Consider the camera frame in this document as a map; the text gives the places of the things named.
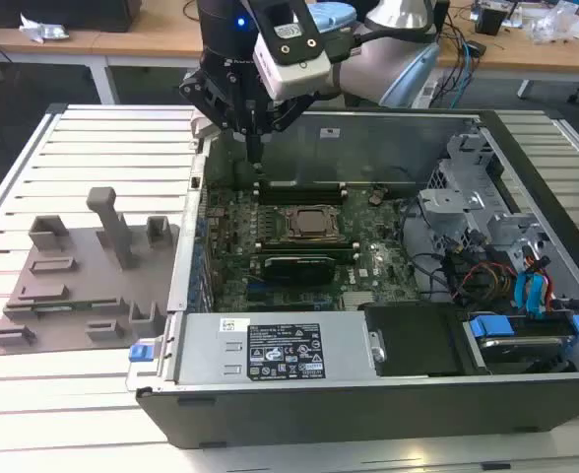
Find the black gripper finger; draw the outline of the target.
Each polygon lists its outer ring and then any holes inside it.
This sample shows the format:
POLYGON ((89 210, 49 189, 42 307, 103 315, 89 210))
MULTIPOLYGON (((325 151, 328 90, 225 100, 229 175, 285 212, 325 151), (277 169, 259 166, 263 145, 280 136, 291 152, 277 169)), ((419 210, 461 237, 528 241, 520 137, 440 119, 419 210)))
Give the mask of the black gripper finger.
POLYGON ((254 164, 253 113, 246 106, 241 80, 233 72, 225 75, 226 87, 218 88, 204 73, 184 79, 179 92, 221 130, 231 130, 244 138, 246 157, 254 164))
POLYGON ((258 101, 254 110, 254 166, 261 167, 263 136, 281 132, 294 123, 312 104, 313 95, 303 95, 286 101, 258 101))

